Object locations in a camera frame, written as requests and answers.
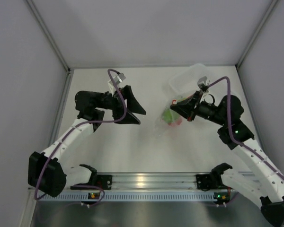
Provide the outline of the red fake tomato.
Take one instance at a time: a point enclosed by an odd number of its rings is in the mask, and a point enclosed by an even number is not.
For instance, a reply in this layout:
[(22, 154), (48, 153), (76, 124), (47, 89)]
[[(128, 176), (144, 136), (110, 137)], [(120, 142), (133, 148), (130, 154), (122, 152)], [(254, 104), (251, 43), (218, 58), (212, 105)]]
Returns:
[(177, 120), (175, 120), (175, 121), (173, 121), (173, 122), (168, 123), (168, 125), (171, 126), (171, 127), (177, 127), (177, 126), (179, 126), (181, 123), (182, 123), (182, 119), (177, 119)]

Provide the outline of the green fake lime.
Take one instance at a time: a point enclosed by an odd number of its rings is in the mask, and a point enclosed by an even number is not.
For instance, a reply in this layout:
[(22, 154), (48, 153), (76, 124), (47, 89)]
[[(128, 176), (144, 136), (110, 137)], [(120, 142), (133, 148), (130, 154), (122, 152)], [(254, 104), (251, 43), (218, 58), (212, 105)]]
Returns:
[(178, 119), (178, 114), (169, 109), (169, 108), (166, 108), (163, 113), (161, 114), (161, 119), (165, 122), (165, 123), (170, 123), (170, 122), (173, 122), (175, 120)]

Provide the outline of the clear zip top bag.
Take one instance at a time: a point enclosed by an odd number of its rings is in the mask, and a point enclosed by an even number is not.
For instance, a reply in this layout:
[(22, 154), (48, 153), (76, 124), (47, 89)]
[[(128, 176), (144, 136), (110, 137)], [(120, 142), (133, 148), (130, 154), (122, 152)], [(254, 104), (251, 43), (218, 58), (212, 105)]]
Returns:
[(192, 95), (186, 92), (168, 99), (163, 110), (155, 120), (153, 128), (155, 138), (161, 138), (168, 133), (173, 133), (184, 121), (187, 121), (183, 116), (173, 111), (170, 106), (177, 102), (184, 101), (190, 96)]

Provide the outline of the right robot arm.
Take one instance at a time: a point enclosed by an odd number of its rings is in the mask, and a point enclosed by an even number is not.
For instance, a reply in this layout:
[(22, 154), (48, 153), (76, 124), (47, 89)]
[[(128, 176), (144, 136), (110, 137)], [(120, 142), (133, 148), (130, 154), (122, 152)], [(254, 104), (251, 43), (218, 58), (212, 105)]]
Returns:
[(183, 100), (175, 100), (170, 108), (189, 122), (196, 117), (220, 125), (219, 139), (251, 170), (259, 183), (247, 180), (226, 163), (212, 169), (215, 187), (229, 186), (260, 208), (264, 218), (274, 227), (284, 225), (284, 175), (264, 153), (251, 130), (240, 119), (244, 112), (241, 101), (227, 94), (218, 105), (202, 100), (196, 91)]

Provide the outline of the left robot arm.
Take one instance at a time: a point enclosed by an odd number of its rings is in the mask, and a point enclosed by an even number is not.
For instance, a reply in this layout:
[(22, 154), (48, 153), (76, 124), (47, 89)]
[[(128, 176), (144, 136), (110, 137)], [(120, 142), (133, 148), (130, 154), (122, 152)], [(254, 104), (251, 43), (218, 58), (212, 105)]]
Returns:
[(111, 110), (113, 123), (137, 124), (136, 114), (146, 111), (133, 95), (130, 85), (111, 94), (79, 91), (75, 96), (75, 109), (79, 111), (71, 127), (41, 153), (33, 152), (28, 162), (28, 184), (37, 191), (56, 197), (66, 187), (92, 189), (97, 185), (95, 168), (80, 164), (72, 167), (68, 159), (77, 147), (102, 124), (105, 110)]

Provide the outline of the white perforated plastic basket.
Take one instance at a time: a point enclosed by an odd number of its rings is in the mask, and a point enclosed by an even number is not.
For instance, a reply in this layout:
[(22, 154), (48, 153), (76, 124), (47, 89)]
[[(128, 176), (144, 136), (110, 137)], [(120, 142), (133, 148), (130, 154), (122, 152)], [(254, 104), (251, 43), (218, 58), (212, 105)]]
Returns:
[(172, 76), (168, 81), (168, 85), (177, 95), (189, 93), (198, 89), (197, 82), (203, 76), (207, 76), (208, 85), (222, 77), (222, 75), (210, 70), (209, 67), (197, 63)]

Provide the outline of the aluminium mounting rail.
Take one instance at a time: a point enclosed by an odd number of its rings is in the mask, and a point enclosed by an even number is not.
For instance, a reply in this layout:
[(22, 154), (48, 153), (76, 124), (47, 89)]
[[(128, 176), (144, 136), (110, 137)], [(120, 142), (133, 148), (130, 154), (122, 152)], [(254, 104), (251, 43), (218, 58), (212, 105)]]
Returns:
[[(112, 186), (110, 190), (154, 190), (197, 189), (195, 176), (213, 173), (97, 173), (95, 171), (88, 171), (88, 175), (83, 179), (80, 179), (83, 174), (43, 176), (38, 190), (56, 197), (65, 190), (71, 190), (71, 186), (73, 185), (87, 183), (92, 174), (112, 175)], [(81, 190), (100, 189), (99, 187), (91, 186), (91, 188)]]

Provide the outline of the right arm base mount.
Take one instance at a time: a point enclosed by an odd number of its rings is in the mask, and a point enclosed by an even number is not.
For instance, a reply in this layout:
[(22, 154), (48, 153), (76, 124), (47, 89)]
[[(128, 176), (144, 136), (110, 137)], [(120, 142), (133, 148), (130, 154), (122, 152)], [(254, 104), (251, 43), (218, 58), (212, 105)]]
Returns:
[(228, 187), (222, 183), (220, 176), (214, 176), (213, 174), (199, 174), (196, 175), (197, 189), (202, 191), (227, 189)]

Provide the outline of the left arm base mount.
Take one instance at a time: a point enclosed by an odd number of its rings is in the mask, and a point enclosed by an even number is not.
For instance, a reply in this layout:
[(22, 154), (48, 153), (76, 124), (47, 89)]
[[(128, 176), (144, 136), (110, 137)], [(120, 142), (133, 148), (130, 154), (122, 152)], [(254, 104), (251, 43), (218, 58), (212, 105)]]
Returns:
[(71, 186), (71, 190), (81, 190), (91, 188), (91, 186), (99, 187), (103, 190), (110, 190), (112, 186), (112, 175), (92, 174), (87, 183), (80, 183)]

